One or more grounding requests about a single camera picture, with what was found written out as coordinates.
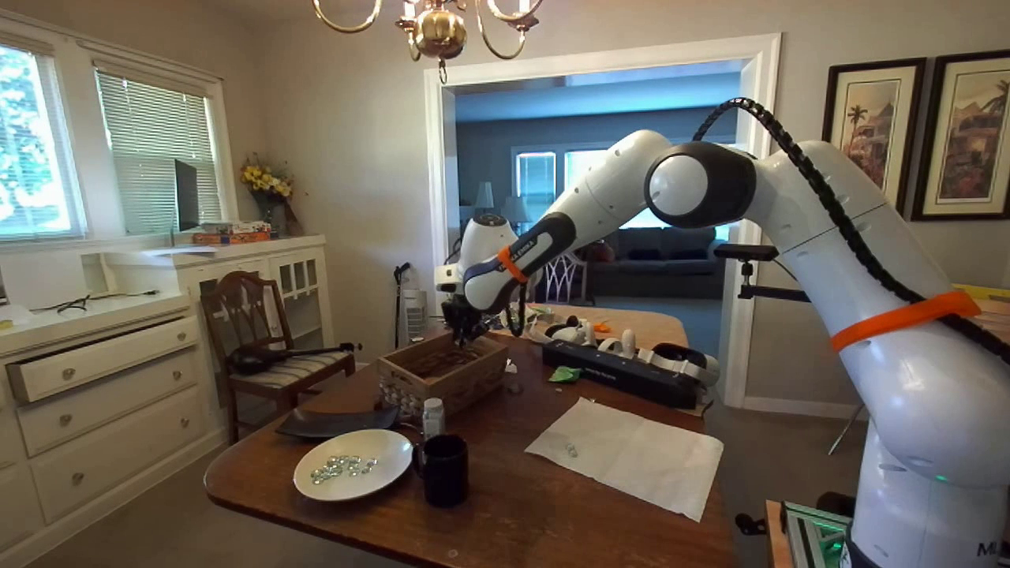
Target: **tv monitor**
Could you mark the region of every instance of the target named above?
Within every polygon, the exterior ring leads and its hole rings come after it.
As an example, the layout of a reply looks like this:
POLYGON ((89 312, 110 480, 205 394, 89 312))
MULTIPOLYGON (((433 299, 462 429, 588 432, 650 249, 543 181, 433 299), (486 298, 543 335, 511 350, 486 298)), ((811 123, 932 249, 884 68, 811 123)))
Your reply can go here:
POLYGON ((181 230, 199 229, 199 184, 196 167, 186 162, 174 162, 177 172, 177 223, 181 230))

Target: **yellow flowers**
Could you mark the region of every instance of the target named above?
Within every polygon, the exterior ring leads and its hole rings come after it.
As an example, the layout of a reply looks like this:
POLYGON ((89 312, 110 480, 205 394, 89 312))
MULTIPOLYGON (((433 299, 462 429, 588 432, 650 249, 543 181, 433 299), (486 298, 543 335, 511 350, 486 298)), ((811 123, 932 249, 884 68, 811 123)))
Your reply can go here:
POLYGON ((295 184, 285 172, 258 162, 258 154, 248 154, 243 163, 243 184, 248 187, 252 196, 273 196, 273 199, 291 199, 295 184))

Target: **painting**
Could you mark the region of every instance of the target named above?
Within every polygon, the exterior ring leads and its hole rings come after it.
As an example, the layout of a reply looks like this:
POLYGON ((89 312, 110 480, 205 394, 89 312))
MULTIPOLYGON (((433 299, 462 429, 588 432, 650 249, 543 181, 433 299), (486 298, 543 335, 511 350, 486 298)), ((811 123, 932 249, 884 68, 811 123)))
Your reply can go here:
POLYGON ((914 219, 1010 219, 1010 51, 938 58, 914 219))
POLYGON ((875 59, 826 70, 823 140, 842 149, 902 211, 924 59, 875 59))

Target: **wooden chair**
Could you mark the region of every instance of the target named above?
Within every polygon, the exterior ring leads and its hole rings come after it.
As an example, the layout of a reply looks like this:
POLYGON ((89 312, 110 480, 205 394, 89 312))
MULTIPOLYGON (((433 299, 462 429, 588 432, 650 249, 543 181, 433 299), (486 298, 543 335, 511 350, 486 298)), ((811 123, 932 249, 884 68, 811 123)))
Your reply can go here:
POLYGON ((277 283, 262 282, 256 271, 202 282, 199 298, 225 386, 229 442, 243 432, 240 394, 271 401, 271 416, 277 416, 317 383, 353 374, 351 350, 295 350, 277 283))
POLYGON ((566 254, 547 261, 530 287, 533 303, 591 303, 591 269, 566 254))

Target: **doorway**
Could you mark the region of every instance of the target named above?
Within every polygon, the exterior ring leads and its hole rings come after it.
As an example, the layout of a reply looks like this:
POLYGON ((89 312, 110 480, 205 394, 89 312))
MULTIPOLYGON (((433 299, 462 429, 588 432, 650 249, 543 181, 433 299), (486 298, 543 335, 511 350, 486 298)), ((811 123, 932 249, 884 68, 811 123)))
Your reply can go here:
MULTIPOLYGON (((433 265, 448 255, 448 248, 462 230, 459 140, 455 140, 455 96, 462 90, 533 84, 533 83, 583 79, 583 76, 604 76, 604 73, 647 73, 647 70, 733 63, 743 70, 738 96, 754 97, 763 108, 773 108, 776 59, 781 59, 781 35, 749 35, 749 37, 697 42, 697 46, 661 46, 661 48, 634 48, 634 51, 451 68, 446 84, 440 79, 440 70, 428 70, 425 73, 425 127, 428 127, 425 133, 428 133, 433 265)), ((769 153, 763 130, 758 130, 751 119, 738 119, 734 133, 738 133, 734 140, 738 149, 751 154, 769 153)), ((754 223, 734 223, 730 239, 758 242, 762 230, 754 223)), ((738 287, 738 276, 733 269, 725 271, 724 282, 725 282, 725 290, 738 287)), ((720 359, 724 359, 720 401, 730 408, 738 408, 746 397, 751 303, 738 303, 734 293, 724 293, 720 327, 724 327, 720 332, 720 359)))

